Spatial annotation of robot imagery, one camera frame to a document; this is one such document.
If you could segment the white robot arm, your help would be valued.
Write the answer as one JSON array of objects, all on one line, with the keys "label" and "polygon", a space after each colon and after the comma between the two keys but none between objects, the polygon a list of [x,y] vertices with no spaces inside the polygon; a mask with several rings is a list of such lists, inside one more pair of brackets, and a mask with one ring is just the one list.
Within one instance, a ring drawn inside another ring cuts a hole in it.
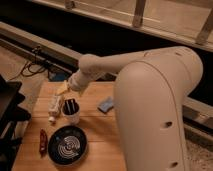
[{"label": "white robot arm", "polygon": [[87,54],[78,67],[68,81],[74,91],[85,90],[105,73],[117,75],[114,108],[127,171],[189,171],[182,105],[203,74],[192,49]]}]

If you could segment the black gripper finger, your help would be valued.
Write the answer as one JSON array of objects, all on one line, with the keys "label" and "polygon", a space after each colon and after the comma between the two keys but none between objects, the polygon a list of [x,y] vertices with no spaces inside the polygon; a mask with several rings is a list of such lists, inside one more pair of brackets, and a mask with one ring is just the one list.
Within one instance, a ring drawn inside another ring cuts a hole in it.
[{"label": "black gripper finger", "polygon": [[71,99],[70,103],[71,103],[71,114],[74,114],[74,113],[75,113],[75,104],[74,104],[74,100]]},{"label": "black gripper finger", "polygon": [[69,104],[68,104],[68,101],[67,101],[67,100],[64,101],[64,113],[65,113],[66,115],[69,114]]}]

